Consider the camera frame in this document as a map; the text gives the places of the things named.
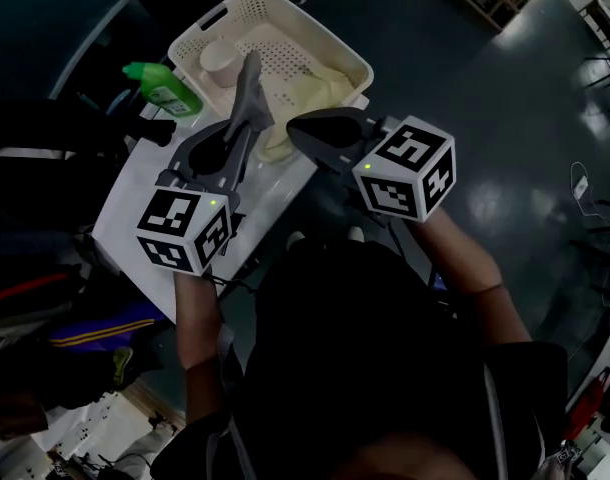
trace yellow stripe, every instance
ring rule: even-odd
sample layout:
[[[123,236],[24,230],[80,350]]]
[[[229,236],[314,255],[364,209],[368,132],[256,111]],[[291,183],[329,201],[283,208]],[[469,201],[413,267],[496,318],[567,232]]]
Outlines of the yellow stripe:
[[[140,329],[141,327],[147,327],[148,325],[152,325],[154,321],[143,323],[136,325],[134,327],[130,327],[129,329],[121,329],[119,331],[110,332],[108,334],[103,334],[102,336],[91,336],[89,338],[84,338],[79,341],[69,342],[69,343],[54,343],[55,347],[63,348],[63,347],[73,347],[74,345],[80,345],[81,343],[87,343],[88,341],[100,340],[103,338],[109,338],[110,336],[115,336],[117,334],[122,334],[127,331],[135,331],[136,329]]]
[[[136,324],[140,324],[140,323],[144,323],[144,322],[149,322],[150,324],[154,323],[154,319],[153,318],[147,318],[145,320],[137,320],[135,322],[129,322],[128,324],[123,324],[123,325],[117,325],[116,327],[108,327],[107,329],[101,329],[100,331],[92,331],[92,332],[86,332],[84,334],[78,334],[76,336],[70,336],[69,338],[62,338],[62,339],[52,339],[49,340],[52,343],[67,343],[68,341],[76,341],[76,340],[80,340],[81,338],[85,338],[87,336],[97,336],[99,334],[105,334],[106,332],[109,331],[117,331],[118,329],[124,329],[126,327],[131,327],[132,325],[136,325]]]

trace cup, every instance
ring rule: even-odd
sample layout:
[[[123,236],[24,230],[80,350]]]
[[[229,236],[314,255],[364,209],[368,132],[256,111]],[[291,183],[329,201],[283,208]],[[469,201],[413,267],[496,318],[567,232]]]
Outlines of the cup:
[[[243,69],[243,56],[227,39],[209,43],[200,56],[201,67],[219,87],[236,85],[238,74]]]

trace dark floor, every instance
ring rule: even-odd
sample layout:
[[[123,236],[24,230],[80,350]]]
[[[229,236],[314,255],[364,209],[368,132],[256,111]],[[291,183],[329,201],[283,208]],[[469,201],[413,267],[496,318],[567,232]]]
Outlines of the dark floor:
[[[610,199],[610,115],[601,112],[610,94],[582,87],[604,69],[581,66],[601,51],[589,28],[567,0],[533,0],[500,35],[457,0],[306,0],[303,8],[374,68],[367,91],[374,118],[413,114],[456,137],[458,182],[443,206],[497,259],[532,334],[567,349],[574,388],[597,353],[591,337],[606,314],[589,290],[590,282],[604,282],[604,272],[568,245],[602,223],[581,215],[570,194],[570,164],[586,166],[595,199]],[[575,167],[574,180],[581,171]],[[343,200],[333,180],[317,173],[259,247],[262,265],[252,284],[294,229],[333,238],[360,223],[369,238],[393,247],[386,231]],[[584,202],[594,212],[588,196]],[[408,262],[427,277],[427,259],[400,222],[394,227]],[[245,361],[253,299],[237,290],[223,310]],[[172,361],[173,335],[161,340]],[[182,406],[173,370],[150,381],[165,384]]]

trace green detergent bottle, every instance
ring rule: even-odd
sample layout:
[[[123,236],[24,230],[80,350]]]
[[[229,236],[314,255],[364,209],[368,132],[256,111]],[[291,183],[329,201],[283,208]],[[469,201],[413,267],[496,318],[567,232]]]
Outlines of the green detergent bottle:
[[[191,116],[203,109],[203,102],[162,64],[132,62],[123,68],[128,78],[141,81],[143,97],[174,117]]]

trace white laundry basket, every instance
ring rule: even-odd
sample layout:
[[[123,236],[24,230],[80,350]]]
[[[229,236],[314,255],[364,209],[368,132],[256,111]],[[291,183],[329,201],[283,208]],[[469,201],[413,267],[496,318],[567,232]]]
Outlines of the white laundry basket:
[[[169,48],[169,58],[201,97],[222,117],[234,104],[235,87],[223,89],[199,63],[203,48],[225,38],[246,55],[257,50],[263,69],[261,83],[272,112],[294,105],[290,87],[312,66],[322,65],[347,76],[353,91],[341,105],[352,102],[370,86],[372,68],[355,51],[288,0],[225,0],[187,29]]]

